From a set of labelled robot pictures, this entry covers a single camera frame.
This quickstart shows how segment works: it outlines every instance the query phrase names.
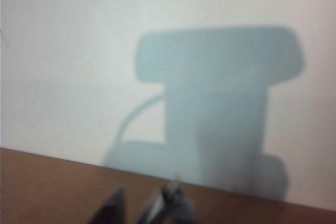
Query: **brown floor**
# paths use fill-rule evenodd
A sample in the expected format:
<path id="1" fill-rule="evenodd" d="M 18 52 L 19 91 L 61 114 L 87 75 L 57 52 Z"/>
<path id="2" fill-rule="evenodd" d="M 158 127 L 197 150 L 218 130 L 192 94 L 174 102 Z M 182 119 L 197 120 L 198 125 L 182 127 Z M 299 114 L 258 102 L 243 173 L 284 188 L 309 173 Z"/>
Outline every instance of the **brown floor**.
<path id="1" fill-rule="evenodd" d="M 128 223 L 166 180 L 1 149 L 1 223 L 84 224 L 126 186 Z M 183 184 L 200 223 L 336 223 L 336 212 Z"/>

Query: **white wall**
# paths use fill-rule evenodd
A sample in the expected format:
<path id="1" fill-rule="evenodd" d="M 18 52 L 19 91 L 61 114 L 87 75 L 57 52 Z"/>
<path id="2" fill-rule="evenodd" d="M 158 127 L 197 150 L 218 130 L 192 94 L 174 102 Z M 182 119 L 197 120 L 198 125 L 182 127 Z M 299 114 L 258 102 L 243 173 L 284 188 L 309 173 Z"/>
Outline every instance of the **white wall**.
<path id="1" fill-rule="evenodd" d="M 1 1 L 2 147 L 336 210 L 335 0 Z"/>

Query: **wooden floor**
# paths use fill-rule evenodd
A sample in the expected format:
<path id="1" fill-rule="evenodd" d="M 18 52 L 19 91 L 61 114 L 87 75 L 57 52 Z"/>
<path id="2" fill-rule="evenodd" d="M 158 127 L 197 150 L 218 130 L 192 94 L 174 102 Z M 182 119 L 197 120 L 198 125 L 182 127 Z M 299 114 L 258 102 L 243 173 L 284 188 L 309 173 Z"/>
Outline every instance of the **wooden floor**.
<path id="1" fill-rule="evenodd" d="M 166 180 L 1 149 L 1 223 L 84 224 L 117 185 L 128 223 Z M 336 223 L 336 212 L 183 184 L 200 223 Z"/>

